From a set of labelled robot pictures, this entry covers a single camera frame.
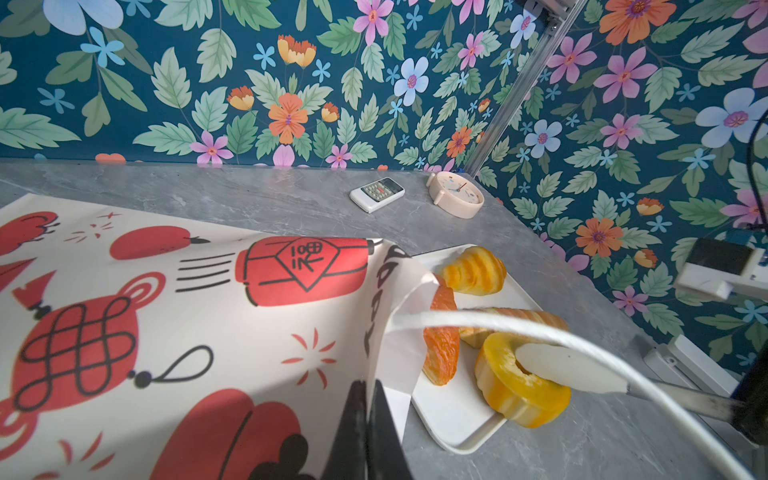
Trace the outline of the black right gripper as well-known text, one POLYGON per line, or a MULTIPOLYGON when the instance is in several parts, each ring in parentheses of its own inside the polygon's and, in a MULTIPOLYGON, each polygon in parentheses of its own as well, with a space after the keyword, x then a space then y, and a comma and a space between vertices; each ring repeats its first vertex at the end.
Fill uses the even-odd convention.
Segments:
POLYGON ((731 424, 755 444, 767 443, 767 344, 731 395, 743 403, 731 424))

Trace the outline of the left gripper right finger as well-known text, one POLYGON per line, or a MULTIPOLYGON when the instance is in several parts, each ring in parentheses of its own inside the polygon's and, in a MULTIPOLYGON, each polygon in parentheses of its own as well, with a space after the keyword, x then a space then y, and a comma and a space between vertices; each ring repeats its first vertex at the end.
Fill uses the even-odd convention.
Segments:
POLYGON ((384 387, 374 384, 367 425, 367 478, 413 480, 391 415, 384 387))

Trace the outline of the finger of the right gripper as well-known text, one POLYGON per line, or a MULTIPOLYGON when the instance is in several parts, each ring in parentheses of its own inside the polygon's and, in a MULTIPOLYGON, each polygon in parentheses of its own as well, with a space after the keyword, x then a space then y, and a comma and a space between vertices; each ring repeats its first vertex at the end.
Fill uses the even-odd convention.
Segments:
MULTIPOLYGON (((515 356, 524 370, 572 389, 625 394, 654 403, 660 399, 658 394, 646 393, 597 360, 566 347, 528 343, 517 348, 515 356)), ((744 411, 744 403, 739 400, 658 380, 650 379, 650 383, 679 407, 694 414, 732 423, 744 411)))

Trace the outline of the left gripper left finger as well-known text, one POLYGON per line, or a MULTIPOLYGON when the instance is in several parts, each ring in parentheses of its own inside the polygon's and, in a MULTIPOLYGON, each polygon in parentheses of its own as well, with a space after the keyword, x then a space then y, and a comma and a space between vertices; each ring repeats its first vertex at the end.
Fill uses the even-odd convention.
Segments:
POLYGON ((364 480, 367 477, 367 402, 364 381, 350 385, 322 480, 364 480))

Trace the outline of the yellow ring fake bread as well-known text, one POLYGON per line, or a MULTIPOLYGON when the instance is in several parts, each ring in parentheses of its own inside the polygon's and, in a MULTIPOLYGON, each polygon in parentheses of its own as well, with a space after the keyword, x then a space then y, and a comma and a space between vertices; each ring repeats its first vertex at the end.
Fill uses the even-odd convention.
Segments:
POLYGON ((557 419, 570 405, 569 387, 528 373, 516 349, 528 344, 505 332, 488 336, 478 354, 475 383, 487 405, 524 428, 535 429, 557 419))

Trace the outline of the orange-brown fake pastry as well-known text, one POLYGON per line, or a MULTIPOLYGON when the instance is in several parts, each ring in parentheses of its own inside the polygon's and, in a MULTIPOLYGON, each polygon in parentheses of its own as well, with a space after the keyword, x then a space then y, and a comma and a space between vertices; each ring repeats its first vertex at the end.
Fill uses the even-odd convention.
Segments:
MULTIPOLYGON (((436 276, 439 286, 430 309, 432 311, 457 311, 454 292, 445 280, 436 276)), ((426 357, 422 372, 436 386, 448 384, 455 376, 460 354, 460 334, 457 327, 427 327, 423 330, 426 357)))

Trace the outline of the yellow fake croissant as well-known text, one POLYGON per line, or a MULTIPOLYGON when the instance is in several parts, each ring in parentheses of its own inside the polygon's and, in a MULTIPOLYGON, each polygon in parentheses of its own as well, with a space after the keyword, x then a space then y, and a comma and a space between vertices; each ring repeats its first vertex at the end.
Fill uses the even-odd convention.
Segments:
POLYGON ((505 284, 505 264, 484 247, 465 249, 440 273, 447 287, 454 292, 486 296, 500 292, 505 284))

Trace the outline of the white and red paper bag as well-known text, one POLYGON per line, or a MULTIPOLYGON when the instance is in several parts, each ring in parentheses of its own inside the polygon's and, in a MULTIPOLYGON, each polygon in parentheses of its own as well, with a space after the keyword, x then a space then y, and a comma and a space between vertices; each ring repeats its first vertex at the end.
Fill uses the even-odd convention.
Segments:
POLYGON ((379 238, 25 195, 1 210, 1 475, 319 479, 435 289, 379 238))

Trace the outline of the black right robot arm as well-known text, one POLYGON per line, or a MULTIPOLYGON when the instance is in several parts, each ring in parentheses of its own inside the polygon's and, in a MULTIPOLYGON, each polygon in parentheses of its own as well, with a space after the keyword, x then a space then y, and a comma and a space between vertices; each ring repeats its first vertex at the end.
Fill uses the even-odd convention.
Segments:
MULTIPOLYGON (((767 422, 740 426, 747 401, 735 398, 739 383, 688 338, 679 335, 667 344, 641 348, 643 362, 655 386, 682 408, 701 419, 738 453, 767 444, 767 422)), ((594 394, 622 394, 643 400, 648 395, 602 363, 563 346, 528 343, 515 349, 516 364, 542 379, 594 394)))

